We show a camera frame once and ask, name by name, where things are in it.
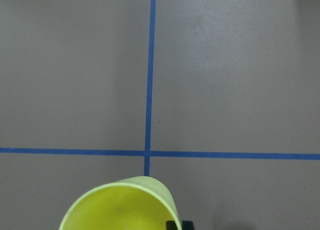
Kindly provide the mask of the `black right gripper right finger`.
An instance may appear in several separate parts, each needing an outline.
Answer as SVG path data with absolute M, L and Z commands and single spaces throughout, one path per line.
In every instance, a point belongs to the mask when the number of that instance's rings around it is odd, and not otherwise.
M 181 226 L 182 230 L 195 230 L 194 223 L 191 220 L 183 220 Z

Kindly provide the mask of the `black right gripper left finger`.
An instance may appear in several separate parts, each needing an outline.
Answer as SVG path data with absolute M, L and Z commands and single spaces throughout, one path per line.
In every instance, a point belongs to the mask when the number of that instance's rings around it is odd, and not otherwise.
M 177 225 L 174 220 L 168 220 L 165 223 L 166 230 L 178 230 Z

